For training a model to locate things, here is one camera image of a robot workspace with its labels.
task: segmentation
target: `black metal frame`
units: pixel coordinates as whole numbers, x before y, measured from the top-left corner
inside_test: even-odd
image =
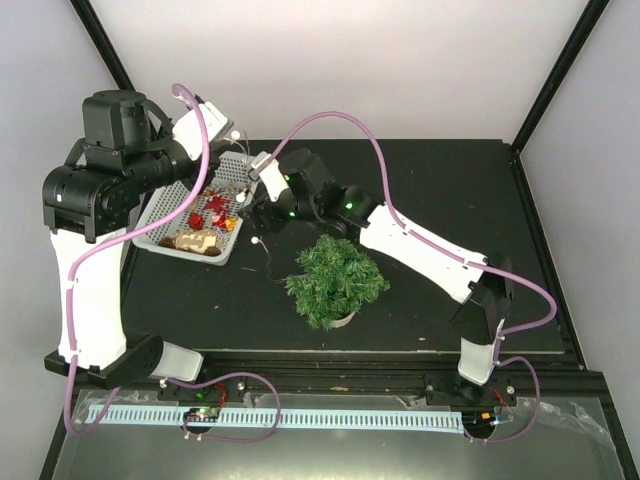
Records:
[[[109,40],[100,20],[89,0],[70,0],[87,33],[96,46],[105,65],[111,72],[119,88],[133,90],[129,78],[117,52]],[[638,479],[638,472],[626,443],[608,387],[601,373],[584,370],[584,357],[577,340],[576,332],[569,316],[558,276],[553,265],[549,247],[542,230],[535,203],[522,168],[520,152],[540,122],[544,112],[557,92],[582,46],[593,30],[608,0],[590,0],[560,53],[553,69],[546,79],[536,101],[529,111],[520,131],[511,144],[513,156],[511,166],[520,192],[541,268],[550,293],[558,301],[557,321],[565,346],[560,355],[528,355],[538,371],[541,389],[545,396],[555,397],[596,397],[600,400],[609,430],[617,448],[618,458],[625,472],[625,478]],[[131,245],[122,270],[122,300],[124,301],[129,281],[137,257],[137,249]],[[350,393],[388,394],[420,393],[425,390],[429,375],[439,375],[457,371],[457,355],[425,355],[424,359],[411,360],[380,355],[351,355],[349,362],[339,356],[325,355],[323,360],[304,354],[207,354],[207,361],[215,361],[216,374],[230,371],[252,371],[268,376],[276,388],[283,391],[296,391],[302,386],[305,391],[336,394],[327,390],[327,385],[344,385]],[[508,381],[516,387],[520,395],[533,394],[533,382],[526,368],[514,366],[497,370],[494,376],[500,381]],[[140,388],[154,389],[155,385],[146,383]],[[91,388],[82,382],[76,387]],[[247,383],[247,388],[260,390],[261,387]],[[62,418],[58,423],[49,454],[47,455],[41,479],[53,476],[60,450],[65,438]]]

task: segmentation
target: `robotic arm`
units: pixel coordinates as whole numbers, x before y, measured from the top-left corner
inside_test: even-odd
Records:
[[[205,118],[210,161],[209,184],[220,165],[216,150],[233,123],[211,103],[200,102]],[[194,380],[202,356],[164,342],[158,335],[125,332],[120,319],[120,257],[122,244],[88,258],[77,272],[74,325],[77,351],[67,335],[67,274],[74,261],[97,244],[125,233],[140,196],[182,181],[192,188],[202,155],[202,137],[195,112],[175,125],[140,93],[104,91],[83,105],[85,137],[78,140],[63,166],[46,178],[42,197],[45,224],[56,250],[62,292],[62,337],[59,348],[45,358],[48,370],[67,375],[73,355],[88,379],[111,389],[150,375]],[[152,135],[149,112],[161,122]],[[85,165],[78,163],[84,153]]]
[[[397,225],[389,208],[352,185],[335,183],[322,160],[309,150],[297,150],[280,162],[261,153],[253,163],[253,178],[262,180],[254,201],[241,211],[261,234],[277,233],[288,222],[302,220],[327,233],[382,252],[424,275],[445,290],[460,307],[451,323],[461,337],[460,375],[483,385],[494,367],[496,335],[511,305],[510,280],[483,272],[467,262],[484,263],[511,271],[502,255],[486,257],[465,250],[400,215],[406,224]],[[266,168],[260,167],[269,162]],[[425,245],[413,230],[441,248],[466,259],[459,263]]]

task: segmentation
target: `black table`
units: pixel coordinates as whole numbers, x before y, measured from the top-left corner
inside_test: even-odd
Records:
[[[255,154],[275,145],[255,141],[251,148]],[[546,287],[508,145],[499,140],[386,140],[381,145],[399,211],[467,249],[506,254],[516,273]],[[300,147],[319,154],[339,183],[360,184],[382,198],[379,167],[367,141],[300,140],[285,152]],[[128,265],[125,326],[201,351],[459,352],[460,339],[449,325],[457,304],[410,268],[371,251],[391,289],[344,328],[310,329],[283,284],[267,278],[266,254],[250,243],[254,234],[246,222],[224,267],[138,251]],[[295,258],[317,236],[300,223],[266,237],[272,278],[299,273]],[[507,325],[537,320],[547,308],[536,294],[517,288]],[[563,343],[552,322],[510,337],[503,351],[557,354]]]

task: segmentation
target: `cable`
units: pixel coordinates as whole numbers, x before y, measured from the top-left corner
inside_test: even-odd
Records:
[[[465,428],[464,429],[464,436],[467,437],[471,442],[482,442],[482,443],[486,443],[486,444],[492,444],[492,445],[496,445],[496,444],[500,444],[500,443],[507,443],[507,442],[512,442],[513,440],[517,440],[518,438],[524,436],[527,434],[527,432],[529,432],[529,430],[531,430],[533,428],[533,426],[536,423],[536,420],[538,419],[538,414],[540,413],[540,382],[538,381],[538,375],[536,374],[535,369],[533,368],[533,365],[531,365],[531,362],[529,362],[529,360],[527,360],[524,357],[521,357],[519,355],[515,356],[515,357],[511,357],[506,359],[504,362],[500,362],[498,364],[499,367],[504,367],[506,365],[509,365],[510,363],[513,362],[522,362],[524,363],[527,368],[529,369],[529,371],[531,372],[531,376],[533,377],[533,385],[535,387],[535,391],[536,391],[536,406],[533,410],[533,416],[531,417],[531,420],[529,420],[529,423],[527,424],[526,427],[524,427],[522,430],[520,430],[518,433],[515,433],[513,435],[511,435],[510,437],[507,438],[498,438],[495,440],[491,440],[488,438],[475,438],[473,437]]]
[[[178,206],[178,208],[176,208],[173,212],[169,213],[166,217],[161,218],[160,220],[157,220],[149,225],[146,225],[145,227],[139,228],[137,230],[133,230],[127,234],[121,235],[105,243],[97,245],[96,247],[92,248],[91,250],[87,251],[86,253],[78,257],[78,259],[75,262],[73,262],[73,264],[71,265],[71,268],[69,269],[69,274],[67,276],[69,287],[67,289],[66,298],[65,298],[66,313],[67,313],[66,315],[67,334],[69,337],[69,348],[71,349],[72,352],[78,352],[78,342],[76,339],[75,324],[73,320],[73,285],[76,282],[76,274],[78,272],[78,268],[80,267],[80,265],[82,265],[82,263],[85,260],[95,255],[96,253],[101,252],[102,250],[105,250],[109,247],[113,247],[114,245],[118,245],[120,243],[126,242],[127,240],[131,240],[132,238],[137,237],[138,235],[147,233],[150,230],[153,230],[154,228],[158,228],[170,222],[171,220],[176,218],[178,215],[180,215],[182,212],[184,212],[189,205],[191,205],[193,200],[198,196],[198,192],[200,191],[200,189],[202,188],[202,185],[204,184],[205,178],[207,176],[207,170],[209,168],[209,140],[208,140],[207,125],[205,123],[204,117],[202,116],[202,112],[200,111],[200,108],[198,108],[198,101],[195,99],[193,94],[189,90],[187,90],[186,87],[184,87],[179,83],[176,83],[172,86],[171,90],[175,97],[179,98],[180,100],[182,100],[184,103],[186,103],[188,106],[190,106],[193,109],[193,111],[196,114],[196,118],[198,119],[198,124],[200,126],[200,133],[202,134],[202,161],[200,163],[198,178],[196,179],[196,183],[193,186],[193,190],[191,190],[187,198],[185,198],[185,200],[180,204],[180,206]],[[100,410],[98,417],[93,423],[91,423],[89,426],[85,427],[82,430],[76,430],[71,420],[71,404],[73,400],[73,386],[75,384],[77,367],[78,367],[78,353],[74,353],[73,356],[71,357],[71,360],[69,361],[69,375],[67,376],[67,389],[65,393],[65,403],[63,407],[63,419],[64,419],[64,426],[67,429],[67,432],[71,435],[80,436],[80,435],[85,435],[96,428],[100,420],[102,420],[102,418],[106,415],[107,410],[113,403],[113,400],[116,394],[118,393],[119,388],[115,388],[114,390],[111,391],[111,394],[107,398],[107,401],[102,407],[102,410]]]
[[[276,418],[273,424],[271,425],[271,427],[269,427],[269,430],[267,430],[265,433],[252,438],[233,438],[233,437],[223,437],[220,435],[210,435],[210,434],[201,434],[199,435],[201,438],[208,438],[209,440],[220,440],[222,442],[230,442],[230,443],[255,443],[270,437],[276,431],[276,428],[280,423],[280,417],[282,416],[282,405],[280,403],[280,395],[278,395],[278,391],[276,390],[276,387],[274,387],[269,380],[267,380],[266,378],[260,375],[257,375],[255,373],[249,373],[249,372],[236,372],[236,373],[229,373],[227,375],[222,375],[221,377],[214,378],[213,380],[209,380],[203,383],[195,383],[195,384],[186,383],[181,380],[176,380],[175,378],[168,378],[167,382],[173,383],[174,385],[178,385],[179,387],[182,387],[182,388],[207,388],[208,386],[213,385],[214,383],[224,382],[225,380],[229,380],[230,378],[236,378],[236,377],[255,378],[256,380],[259,380],[262,383],[264,383],[267,386],[267,388],[271,390],[271,393],[273,393],[276,399]],[[187,422],[188,422],[188,419],[186,419],[185,423],[182,425],[182,431],[185,432],[185,434],[188,434],[188,430],[186,427]]]
[[[291,138],[293,138],[293,136],[296,133],[298,133],[298,131],[300,129],[302,129],[307,124],[313,122],[314,120],[318,120],[320,118],[325,118],[325,117],[338,117],[338,118],[342,118],[342,119],[348,120],[351,123],[355,124],[358,128],[360,128],[360,130],[362,130],[362,132],[364,132],[364,134],[367,136],[367,138],[371,142],[371,145],[373,146],[373,149],[376,152],[376,156],[378,157],[378,162],[380,164],[380,173],[382,175],[382,189],[384,191],[384,198],[385,198],[385,201],[386,201],[387,206],[389,208],[389,212],[391,213],[391,216],[396,221],[396,223],[402,229],[405,229],[406,228],[406,224],[400,219],[400,217],[398,215],[398,212],[396,211],[396,208],[393,205],[393,201],[391,200],[391,192],[389,190],[389,178],[388,178],[388,173],[387,173],[387,165],[386,165],[386,161],[384,159],[384,154],[382,153],[382,149],[380,148],[380,144],[378,143],[378,141],[374,137],[374,135],[371,132],[371,130],[369,130],[369,128],[364,123],[362,123],[357,118],[349,115],[348,113],[337,112],[337,111],[328,111],[328,112],[316,113],[314,115],[311,115],[311,116],[305,118],[300,123],[298,123],[298,125],[296,125],[284,137],[284,139],[278,144],[278,146],[273,151],[271,156],[267,159],[267,161],[263,162],[258,168],[256,168],[256,173],[259,174],[261,171],[263,171],[265,168],[267,168],[269,163],[271,163],[271,161],[274,158],[276,158],[280,154],[280,152],[282,152],[282,150],[285,147],[285,145],[289,142],[289,140],[291,140]],[[449,258],[451,258],[453,260],[456,260],[459,263],[463,263],[464,264],[466,262],[466,260],[464,258],[462,258],[459,255],[456,255],[454,253],[451,253],[447,249],[441,247],[440,245],[437,245],[436,243],[432,242],[428,238],[425,238],[424,236],[420,235],[419,233],[417,233],[417,232],[415,232],[413,230],[409,230],[408,234],[413,236],[413,237],[415,237],[415,238],[417,238],[422,243],[430,246],[431,248],[435,249],[436,251],[440,252],[441,254],[446,255],[447,257],[449,257]],[[544,290],[544,288],[542,288],[541,286],[539,286],[536,283],[532,282],[531,280],[528,280],[528,279],[526,279],[524,277],[521,277],[519,275],[516,275],[514,273],[507,272],[505,270],[501,270],[501,269],[498,269],[498,268],[490,267],[490,266],[482,264],[482,263],[468,262],[468,265],[471,266],[471,267],[477,268],[479,270],[482,270],[484,272],[492,273],[494,275],[499,275],[499,276],[501,276],[503,278],[507,278],[507,279],[512,280],[512,281],[514,281],[516,283],[519,283],[520,285],[523,285],[524,287],[527,287],[527,288],[533,290],[534,292],[538,293],[539,295],[541,295],[549,303],[549,312],[547,313],[546,316],[544,316],[540,320],[536,320],[534,322],[525,323],[523,325],[518,325],[518,326],[515,326],[515,327],[506,328],[506,329],[504,329],[504,330],[502,330],[500,332],[497,332],[498,338],[496,339],[494,360],[497,361],[497,359],[498,359],[498,355],[500,353],[500,347],[501,347],[502,341],[505,339],[506,335],[509,335],[509,334],[512,334],[512,333],[516,333],[516,332],[521,332],[523,330],[529,330],[531,328],[540,327],[540,326],[550,322],[555,317],[555,315],[556,315],[556,313],[558,311],[558,307],[557,307],[557,304],[556,304],[555,300],[553,299],[553,297],[546,290]]]

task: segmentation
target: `white perforated rail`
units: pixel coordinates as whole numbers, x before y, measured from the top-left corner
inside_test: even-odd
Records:
[[[89,408],[87,423],[102,408]],[[101,423],[116,425],[183,425],[184,414],[193,407],[112,405]],[[275,420],[275,408],[223,408],[216,422],[191,421],[189,426],[268,428]],[[391,412],[385,410],[282,409],[278,428],[337,430],[405,430],[463,433],[458,412]]]

